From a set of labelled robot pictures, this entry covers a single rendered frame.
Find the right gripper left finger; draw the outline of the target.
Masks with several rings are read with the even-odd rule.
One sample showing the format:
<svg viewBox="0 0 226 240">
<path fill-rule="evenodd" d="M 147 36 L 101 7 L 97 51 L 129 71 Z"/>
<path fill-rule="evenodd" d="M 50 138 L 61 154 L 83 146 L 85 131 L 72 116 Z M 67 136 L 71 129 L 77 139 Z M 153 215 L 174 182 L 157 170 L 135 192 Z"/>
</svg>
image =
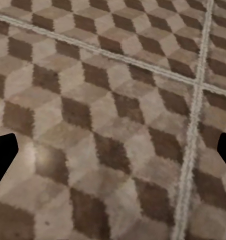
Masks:
<svg viewBox="0 0 226 240">
<path fill-rule="evenodd" d="M 14 133 L 0 136 L 0 181 L 19 152 Z"/>
</svg>

